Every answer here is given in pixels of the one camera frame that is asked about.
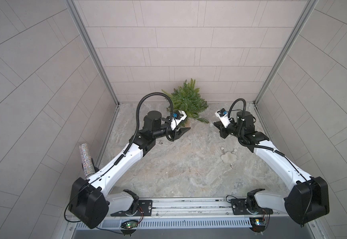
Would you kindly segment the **small green christmas tree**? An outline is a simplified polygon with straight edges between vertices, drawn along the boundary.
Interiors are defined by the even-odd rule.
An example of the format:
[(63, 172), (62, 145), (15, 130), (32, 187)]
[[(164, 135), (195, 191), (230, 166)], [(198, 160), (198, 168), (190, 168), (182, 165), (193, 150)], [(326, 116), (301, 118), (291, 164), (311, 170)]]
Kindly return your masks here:
[(200, 89), (196, 88), (196, 80), (184, 81), (182, 86), (174, 88), (172, 93), (162, 90), (168, 95), (174, 110), (184, 111), (189, 118), (198, 120), (202, 123), (209, 123), (209, 120), (200, 116), (208, 108), (208, 102), (201, 97)]

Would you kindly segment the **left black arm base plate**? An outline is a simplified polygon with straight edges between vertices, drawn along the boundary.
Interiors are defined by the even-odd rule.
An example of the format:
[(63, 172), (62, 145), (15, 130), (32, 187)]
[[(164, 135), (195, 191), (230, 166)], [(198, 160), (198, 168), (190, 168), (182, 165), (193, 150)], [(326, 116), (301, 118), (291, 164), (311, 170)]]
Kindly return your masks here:
[[(151, 211), (152, 211), (152, 200), (139, 200), (138, 202), (138, 208), (141, 208), (143, 211), (144, 216), (151, 216)], [(139, 210), (136, 210), (135, 213), (130, 213), (130, 212), (124, 212), (124, 211), (119, 211), (116, 213), (111, 214), (111, 217), (140, 217), (141, 212)]]

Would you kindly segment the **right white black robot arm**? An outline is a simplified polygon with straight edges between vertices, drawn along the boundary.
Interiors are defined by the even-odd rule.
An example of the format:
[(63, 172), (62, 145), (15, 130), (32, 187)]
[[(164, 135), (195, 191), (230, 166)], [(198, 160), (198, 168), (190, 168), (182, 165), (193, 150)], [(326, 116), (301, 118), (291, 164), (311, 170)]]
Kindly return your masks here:
[(265, 189), (250, 191), (245, 203), (249, 213), (258, 214), (268, 208), (287, 213), (299, 225), (330, 213), (327, 182), (296, 166), (264, 133), (256, 131), (250, 112), (239, 111), (236, 119), (230, 118), (225, 109), (217, 111), (215, 115), (219, 120), (214, 126), (219, 129), (220, 136), (237, 137), (238, 142), (264, 160), (290, 190), (287, 196)]

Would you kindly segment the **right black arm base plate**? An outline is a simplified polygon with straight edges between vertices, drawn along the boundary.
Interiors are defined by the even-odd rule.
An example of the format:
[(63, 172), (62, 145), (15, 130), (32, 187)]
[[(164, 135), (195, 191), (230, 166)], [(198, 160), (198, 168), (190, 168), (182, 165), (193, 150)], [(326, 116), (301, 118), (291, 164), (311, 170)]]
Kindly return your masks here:
[(261, 208), (255, 200), (233, 198), (229, 200), (234, 215), (263, 215), (273, 214), (269, 208)]

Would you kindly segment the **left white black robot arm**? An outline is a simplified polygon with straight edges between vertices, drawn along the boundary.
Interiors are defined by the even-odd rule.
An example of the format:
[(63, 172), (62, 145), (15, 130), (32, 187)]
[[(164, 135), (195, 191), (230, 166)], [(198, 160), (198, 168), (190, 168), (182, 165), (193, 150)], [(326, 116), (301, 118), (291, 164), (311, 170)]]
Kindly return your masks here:
[(73, 183), (67, 209), (90, 229), (99, 226), (108, 214), (125, 212), (134, 215), (139, 207), (136, 193), (124, 190), (110, 194), (110, 191), (127, 170), (155, 146), (156, 139), (177, 140), (189, 131), (188, 127), (178, 127), (186, 118), (185, 111), (181, 110), (175, 110), (173, 116), (167, 118), (158, 111), (148, 112), (143, 128), (114, 159), (86, 179), (78, 178)]

